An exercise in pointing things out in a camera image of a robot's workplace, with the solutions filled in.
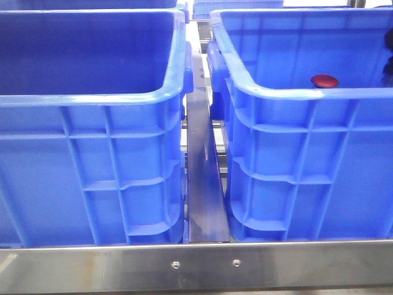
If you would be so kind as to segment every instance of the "red cap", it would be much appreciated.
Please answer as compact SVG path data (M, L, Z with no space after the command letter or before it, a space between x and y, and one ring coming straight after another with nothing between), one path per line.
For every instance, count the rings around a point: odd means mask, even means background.
M338 80L336 78L324 74L315 75L311 78L311 82L317 88L335 88L338 86Z

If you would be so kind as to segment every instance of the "metal rack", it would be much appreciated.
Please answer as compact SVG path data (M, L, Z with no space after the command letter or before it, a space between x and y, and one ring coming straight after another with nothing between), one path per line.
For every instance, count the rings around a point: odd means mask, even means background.
M393 294L375 288L393 286L393 240L229 243L199 32L197 22L188 25L195 73L187 96L190 244L0 250L1 294Z

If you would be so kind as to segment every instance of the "stainless steel bar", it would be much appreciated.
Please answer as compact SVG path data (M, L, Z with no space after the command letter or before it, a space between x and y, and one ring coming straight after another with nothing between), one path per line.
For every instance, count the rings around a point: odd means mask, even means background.
M392 286L392 273L392 240L0 251L1 294Z
M187 25L187 37L192 43L195 86L187 95L189 241L229 242L197 22Z

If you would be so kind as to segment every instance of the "metal rail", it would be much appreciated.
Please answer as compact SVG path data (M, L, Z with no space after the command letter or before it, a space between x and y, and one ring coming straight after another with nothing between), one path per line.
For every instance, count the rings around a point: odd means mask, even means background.
M0 293L384 286L392 249L374 240L1 250Z
M194 92L187 95L189 241L229 242L197 22L188 25L187 34L192 43L195 87Z

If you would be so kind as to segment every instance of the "crate handle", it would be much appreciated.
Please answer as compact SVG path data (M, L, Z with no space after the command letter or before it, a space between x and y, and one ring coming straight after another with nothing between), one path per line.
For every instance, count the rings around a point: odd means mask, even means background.
M213 91L221 92L227 86L225 79L229 77L228 67L221 54L217 41L211 41L208 45L208 65L211 76Z
M229 77L229 72L216 41L209 42L208 65L213 89L213 103L210 106L210 118L212 120L224 120L225 98L223 94L228 92L225 79Z
M192 49L191 44L186 42L185 45L185 65L184 65L184 93L191 93L194 91L194 81L192 74Z

